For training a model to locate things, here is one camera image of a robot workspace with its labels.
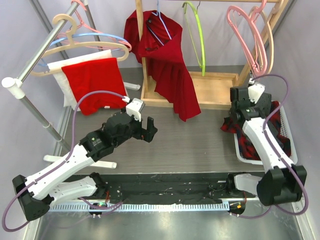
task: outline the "red garment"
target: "red garment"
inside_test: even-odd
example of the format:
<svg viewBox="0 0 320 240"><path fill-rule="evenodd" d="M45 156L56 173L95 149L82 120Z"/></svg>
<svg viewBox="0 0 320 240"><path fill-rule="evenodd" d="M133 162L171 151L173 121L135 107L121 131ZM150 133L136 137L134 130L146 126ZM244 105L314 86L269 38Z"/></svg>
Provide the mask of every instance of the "red garment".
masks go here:
<svg viewBox="0 0 320 240"><path fill-rule="evenodd" d="M271 103L270 112L272 112L278 106L279 106L279 102L273 101ZM291 156L290 139L281 135L281 115L279 110L270 118L269 122L271 122L275 127L275 129L278 131L276 138L280 140L280 142L283 144L282 150L288 157L290 157ZM226 133L232 133L237 135L239 150L245 159L260 160L257 150L252 144L251 140L245 136L242 128L238 124L233 123L230 117L224 118L224 123L221 127L221 130Z"/></svg>
<svg viewBox="0 0 320 240"><path fill-rule="evenodd" d="M61 69L68 78L77 102L84 95L98 90L112 91L123 96L127 95L115 57L85 61L64 66ZM126 106L126 103L118 96L98 93L83 100L80 109L83 115L90 115L105 106L110 106L112 109L121 109Z"/></svg>
<svg viewBox="0 0 320 240"><path fill-rule="evenodd" d="M186 121L201 113L192 78L181 51L182 27L161 13L172 37L170 40L161 20L152 11L143 13L143 35L139 41L137 13L126 20L124 38L132 45L132 52L141 63L147 59L148 74L156 81L155 92L173 103L174 112ZM148 30L148 27L164 46Z"/></svg>

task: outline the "red plaid cloth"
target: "red plaid cloth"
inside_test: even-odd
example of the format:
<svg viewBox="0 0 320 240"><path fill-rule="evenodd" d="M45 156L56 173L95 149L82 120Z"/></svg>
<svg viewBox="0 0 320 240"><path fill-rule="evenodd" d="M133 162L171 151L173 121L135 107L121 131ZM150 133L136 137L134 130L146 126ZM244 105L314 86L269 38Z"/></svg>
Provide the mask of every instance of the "red plaid cloth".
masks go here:
<svg viewBox="0 0 320 240"><path fill-rule="evenodd" d="M270 113L279 106L278 101L273 101L271 103L271 110ZM290 145L290 139L282 136L280 134L281 130L281 116L280 111L277 111L269 120L275 129L278 131L278 135L276 136L280 142L283 143L282 150L284 153L290 157L291 156L291 145ZM252 144L252 142L244 135L244 132L242 131L242 128L238 124L234 124L232 119L230 117L224 118L224 123L221 127L221 130L226 133L232 133L236 134L238 138L238 144L239 144L239 150L240 153L242 153L243 157L248 160L260 160L260 157Z"/></svg>

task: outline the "clothes hanger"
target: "clothes hanger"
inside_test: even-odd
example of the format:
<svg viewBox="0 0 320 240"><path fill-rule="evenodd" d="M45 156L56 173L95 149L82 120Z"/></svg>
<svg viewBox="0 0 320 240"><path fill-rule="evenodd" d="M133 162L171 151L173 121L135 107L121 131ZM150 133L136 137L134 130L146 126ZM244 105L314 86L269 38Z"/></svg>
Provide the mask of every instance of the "clothes hanger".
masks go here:
<svg viewBox="0 0 320 240"><path fill-rule="evenodd" d="M162 20L162 18L161 18L161 12L159 11L159 0L156 1L156 13L152 12L152 14L155 15L155 16L159 16L159 19L160 19L160 21L162 22L163 27L164 27L166 33L168 34L170 40L172 40L171 35L170 35L170 33L169 33L168 29L167 29L167 26L165 25L165 22L164 22L164 21Z"/></svg>
<svg viewBox="0 0 320 240"><path fill-rule="evenodd" d="M284 0L280 0L279 2L277 2L277 3L274 5L274 7L271 9L270 14L269 14L269 17L268 17L268 19L267 19L268 22L271 20L272 16L279 11L279 9L283 6L283 4L284 4Z"/></svg>
<svg viewBox="0 0 320 240"><path fill-rule="evenodd" d="M78 3L78 4L84 9L84 11L87 11L86 6L85 6L80 0L72 0L72 1L71 1L71 4L72 4L73 2ZM103 32L98 31L98 30L90 27L89 25L87 25L87 24L85 23L85 21L82 19L82 17L81 17L81 15L80 15L80 13L78 12L78 10L75 10L74 13L75 13L76 17L78 18L78 20L79 20L79 22L80 22L80 24L76 26L77 29L79 29L79 28L81 28L81 27L84 27L84 28L86 28L86 29L89 29L89 30L95 32L95 33L103 34ZM66 36L65 36L65 33L59 33L59 34L57 35L57 37L60 39L60 38L66 37ZM123 44L123 45L126 45L129 51L132 50L131 44L130 44L127 40L125 40L124 38L122 38L122 37L115 36L115 35L111 35L111 34L110 34L110 35L107 34L107 35L105 35L105 37L109 37L109 38L112 39L114 42L119 42L119 43L121 43L121 44Z"/></svg>
<svg viewBox="0 0 320 240"><path fill-rule="evenodd" d="M238 6L229 6L229 8L227 10L227 14L226 14L226 20L229 23L229 25L231 26L231 28L234 31L235 35L237 36L238 40L240 41L240 44L241 44L242 49L244 51L244 55L250 65L252 73L255 77L258 77L258 76L265 74L265 72L267 70L267 65L268 65L265 45L264 45L264 42L261 38L261 35L257 29L257 26L256 26L256 20L259 16L260 12L262 11L263 7L266 5L266 3L267 3L267 0L262 0L261 6L255 8L252 11L251 16L249 16L245 11L243 11ZM261 54L260 54L260 64L262 66L261 68L257 62L257 58L256 59L253 58L251 51L249 50L244 39L240 35L237 25L231 21L231 18L230 18L231 11L233 11L233 13L237 12L239 16L242 16L247 21L247 23L250 27L250 30L252 32L252 35L254 37L254 42L256 45L255 48L256 48L256 50L259 49L261 51Z"/></svg>
<svg viewBox="0 0 320 240"><path fill-rule="evenodd" d="M114 39L117 39L119 40L118 43L120 43L121 41L121 44L123 44L122 42L125 42L127 40L125 40L124 38L122 37L119 37L119 36L116 36L116 35L112 35L112 34L108 34L108 33L98 33L98 32L86 32L86 33L78 33L78 34L74 34L72 35L72 38L78 38L78 37L83 37L83 36L102 36L102 37L108 37L108 38L114 38ZM50 44L50 47L57 44L57 43L61 43L61 42L65 42L66 40L68 40L68 37L67 36L64 36L64 37L61 37L61 38L58 38L57 40L54 40L51 44Z"/></svg>
<svg viewBox="0 0 320 240"><path fill-rule="evenodd" d="M114 48L114 49L123 49L124 55L117 58L117 60L119 62L124 61L129 56L128 48L125 45L120 44L120 43L107 42L107 41L74 42L73 35L77 31L76 20L73 17L71 17L70 15L62 13L62 14L58 14L58 15L54 16L52 23L57 24L60 20L67 20L71 23L70 30L66 31L66 33L65 33L66 37L69 41L69 44L49 49L43 54L42 57L46 57L46 56L49 56L49 55L52 55L52 54L55 54L55 53L58 53L61 51L69 50L69 49L75 49L75 48L79 48L79 47L93 47L93 46L95 46L95 47L110 47L110 48ZM42 77L42 76L47 76L47 75L60 73L60 72L61 72L61 69L55 69L55 70L50 70L50 71L46 71L46 72L32 71L31 74L34 76Z"/></svg>
<svg viewBox="0 0 320 240"><path fill-rule="evenodd" d="M206 74L206 53L205 53L204 36L203 36L202 28L201 28L200 19L199 19L199 16L198 16L198 7L200 6L200 3L201 3L201 1L199 1L198 6L195 7L190 1L185 1L185 2L182 4L182 7L183 7L183 10L184 10L184 18L185 18L185 21L186 21L186 25L187 25L187 28L188 28L190 37L191 37L191 42L192 42L192 45L193 45L193 49L194 49L194 52L195 52L195 56L196 56L196 59L197 59L197 61L198 61L199 67L202 69L202 76L204 77L205 74ZM187 13L187 6L188 6L188 5L191 7L191 9L192 9L192 11L193 11L193 14L194 14L194 17L195 17L195 20L196 20L196 24L197 24L197 26L198 26L200 43L201 43L201 62L200 62L199 57L198 57L198 54L197 54L195 42L194 42L194 39L193 39L193 37L192 37L191 29L190 29L190 26L189 26L189 22L188 22L187 15L186 15L186 13Z"/></svg>
<svg viewBox="0 0 320 240"><path fill-rule="evenodd" d="M254 6L249 13L249 16L251 17L254 9L257 8L256 6ZM268 66L267 69L265 71L265 74L269 74L273 68L274 65L274 37L273 37L273 33L272 33L272 29L270 26L270 22L268 21L267 15L265 14L265 12L262 10L260 12L260 15L263 19L264 25L265 25L265 29L267 32L267 36L268 36L268 41L269 41L269 59L268 59ZM261 61L262 59L262 50L259 48L258 46L258 54L257 56L259 57L259 60Z"/></svg>

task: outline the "gray wall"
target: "gray wall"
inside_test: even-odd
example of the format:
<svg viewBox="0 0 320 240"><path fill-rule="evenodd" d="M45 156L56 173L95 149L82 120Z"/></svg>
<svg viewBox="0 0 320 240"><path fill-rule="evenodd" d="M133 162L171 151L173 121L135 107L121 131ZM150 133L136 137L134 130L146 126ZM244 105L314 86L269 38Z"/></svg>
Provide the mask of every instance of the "gray wall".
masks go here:
<svg viewBox="0 0 320 240"><path fill-rule="evenodd" d="M319 236L320 205L320 21L318 0L296 0L274 36L272 73L289 81L291 92L284 109L294 139L298 160L307 170L306 190L310 199L307 216ZM273 97L281 101L286 91L280 79L263 81Z"/></svg>
<svg viewBox="0 0 320 240"><path fill-rule="evenodd" d="M64 13L70 5L70 1L66 0L40 0L40 2L49 19L52 19L56 14ZM172 18L183 27L182 52L184 61L187 66L197 66L198 62L192 48L192 42L184 19L183 9L181 8L183 2L184 1L179 0L160 0L160 10L167 17ZM154 10L157 7L156 0L143 0L142 4L144 11ZM197 6L198 1L194 1L193 4ZM243 8L246 12L249 12L252 6L255 6L254 3L234 2L232 4ZM206 65L208 66L243 65L246 63L246 58L241 45L226 20L226 12L230 5L230 2L203 1L199 6L198 15L202 25ZM265 7L265 12L267 14L270 12L272 6L272 4L268 3ZM90 0L89 7L92 12L95 26L99 31L120 37L123 37L126 19L136 9L134 0ZM79 8L79 12L83 16L84 21L88 23L84 11ZM187 13L198 54L201 55L198 28L190 7L187 9ZM251 49L254 40L248 24L245 24L243 18L237 17L236 14L235 19L238 23L237 25L240 32L243 33L243 38L247 40L248 46ZM262 29L264 25L263 21L259 19L257 25L259 29ZM86 29L80 29L79 31L88 32ZM92 51L93 50L89 48L80 49L80 51L77 49L76 52L68 54L70 57L73 57L77 56L79 52L87 54ZM119 63L119 67L121 68L134 68L139 66L140 65L137 63L136 58L132 53L126 61Z"/></svg>
<svg viewBox="0 0 320 240"><path fill-rule="evenodd" d="M0 80L17 77L23 66L45 39L47 33L34 14L29 1L1 1L0 16ZM60 60L57 55L52 61ZM22 86L34 105L55 126L62 116L63 95L56 81L50 77L28 77ZM26 108L6 89L0 87L0 214L14 196L12 178L21 174L31 175L47 164L45 154L53 152L54 140ZM7 217L10 228L20 226L26 220L18 203ZM21 240L26 228L16 232L4 232L0 239Z"/></svg>

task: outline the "red jacket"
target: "red jacket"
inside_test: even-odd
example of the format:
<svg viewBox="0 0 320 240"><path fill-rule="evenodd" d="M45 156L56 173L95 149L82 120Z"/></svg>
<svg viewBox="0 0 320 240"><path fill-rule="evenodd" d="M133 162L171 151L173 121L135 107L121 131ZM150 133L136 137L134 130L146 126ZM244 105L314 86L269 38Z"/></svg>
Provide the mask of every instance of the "red jacket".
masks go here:
<svg viewBox="0 0 320 240"><path fill-rule="evenodd" d="M161 14L161 18L171 40L161 20L152 11L143 13L143 35L140 41L136 11L126 20L124 38L132 45L132 52L139 63L142 62L141 58L147 59L148 74L156 81L155 92L173 103L174 112L186 121L200 114L201 110L181 51L182 27L164 14Z"/></svg>

